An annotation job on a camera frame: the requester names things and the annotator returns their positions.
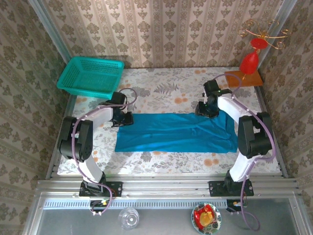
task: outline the blue towel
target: blue towel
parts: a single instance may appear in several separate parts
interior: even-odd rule
[[[117,133],[116,152],[236,152],[234,120],[195,114],[134,114],[134,124]]]

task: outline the patterned wallpaper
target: patterned wallpaper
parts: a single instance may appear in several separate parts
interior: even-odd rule
[[[313,1],[298,0],[285,24],[293,35],[270,50],[260,72],[278,143],[313,222]]]
[[[68,96],[65,64],[26,0],[0,0],[0,234],[22,232]]]
[[[283,0],[42,0],[71,56],[126,68],[238,66],[249,19],[275,18]]]

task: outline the wooden block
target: wooden block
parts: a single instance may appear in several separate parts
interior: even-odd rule
[[[233,76],[227,76],[227,74],[233,74],[236,75],[238,77],[240,77],[241,79],[244,77],[244,73],[241,71],[228,71],[225,72],[226,75],[226,80],[228,83],[228,86],[231,87],[238,87],[239,86],[239,81],[237,78],[233,77]],[[242,87],[252,87],[252,86],[262,86],[263,85],[263,81],[259,75],[258,71],[255,71],[254,74],[250,74],[250,75],[246,75],[244,80],[242,80]]]

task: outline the purple cable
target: purple cable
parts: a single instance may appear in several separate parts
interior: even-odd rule
[[[249,112],[249,113],[258,121],[258,123],[260,123],[260,125],[264,128],[266,134],[268,135],[270,144],[271,144],[271,146],[272,146],[272,152],[273,152],[272,156],[271,156],[270,158],[262,158],[262,157],[256,158],[256,159],[254,160],[254,162],[251,164],[251,166],[249,167],[249,169],[248,169],[248,171],[247,171],[247,173],[246,173],[246,176],[244,177],[243,185],[242,185],[242,187],[241,187],[241,193],[240,193],[240,207],[241,207],[241,213],[242,213],[242,215],[243,215],[243,219],[244,219],[246,225],[247,225],[251,230],[257,232],[257,231],[259,231],[260,228],[261,228],[260,221],[259,221],[258,218],[257,218],[255,215],[253,215],[252,213],[249,213],[249,212],[245,212],[245,211],[244,211],[244,191],[245,191],[245,184],[246,184],[247,176],[250,174],[250,172],[252,171],[252,169],[253,169],[253,167],[254,167],[254,165],[255,165],[255,163],[256,163],[257,161],[260,161],[260,160],[263,160],[263,161],[271,161],[271,160],[273,160],[273,159],[276,157],[276,146],[275,146],[275,143],[274,143],[273,136],[271,135],[269,129],[268,129],[268,128],[265,126],[265,124],[259,119],[259,117],[258,117],[254,112],[252,112],[248,107],[246,107],[246,106],[243,105],[241,102],[239,102],[238,100],[236,100],[236,98],[234,97],[234,94],[238,91],[238,89],[239,89],[239,88],[241,87],[241,85],[242,85],[242,80],[241,80],[238,76],[236,76],[236,75],[233,75],[233,74],[230,74],[230,73],[227,74],[227,75],[228,75],[228,76],[233,76],[233,77],[235,77],[235,78],[239,81],[239,86],[231,93],[231,98],[233,99],[233,101],[234,101],[238,106],[240,106],[242,109],[244,109],[244,110],[246,110],[247,112]],[[225,76],[225,74],[217,75],[215,78],[213,78],[213,80],[215,80],[216,78],[221,77],[221,76]],[[247,222],[247,220],[246,220],[245,214],[251,215],[251,216],[256,220],[256,222],[257,222],[257,224],[258,224],[258,227],[257,227],[256,229],[252,228],[252,227],[248,224],[248,222]]]
[[[78,123],[79,123],[82,119],[87,118],[89,115],[92,115],[92,114],[98,112],[99,110],[102,110],[102,109],[105,109],[105,108],[109,108],[109,107],[126,107],[126,106],[129,106],[129,105],[131,105],[131,104],[134,104],[135,101],[137,100],[137,92],[136,92],[134,89],[132,89],[132,88],[123,88],[123,89],[120,90],[120,92],[123,91],[123,90],[131,90],[131,91],[133,91],[133,93],[135,94],[135,98],[134,98],[134,100],[133,100],[132,102],[130,102],[130,103],[128,103],[128,104],[112,104],[112,105],[98,106],[96,109],[93,109],[93,110],[89,111],[88,113],[86,113],[85,115],[83,115],[83,116],[81,116],[79,119],[77,119],[77,121],[76,121],[75,124],[74,124],[73,132],[72,132],[72,143],[71,143],[71,145],[72,145],[72,154],[73,154],[73,159],[75,160],[75,162],[76,162],[76,164],[77,164],[77,169],[78,169],[79,173],[81,173],[82,176],[85,177],[86,179],[88,179],[91,183],[106,188],[106,189],[109,191],[109,193],[110,193],[110,200],[109,200],[108,205],[107,205],[99,214],[104,213],[104,212],[110,207],[110,205],[111,205],[111,203],[112,203],[112,197],[113,197],[112,191],[111,191],[111,189],[110,189],[108,186],[91,180],[91,179],[80,169],[80,167],[79,167],[79,162],[78,162],[78,159],[76,158],[76,154],[75,154],[75,134],[76,134],[76,129],[77,129]]]

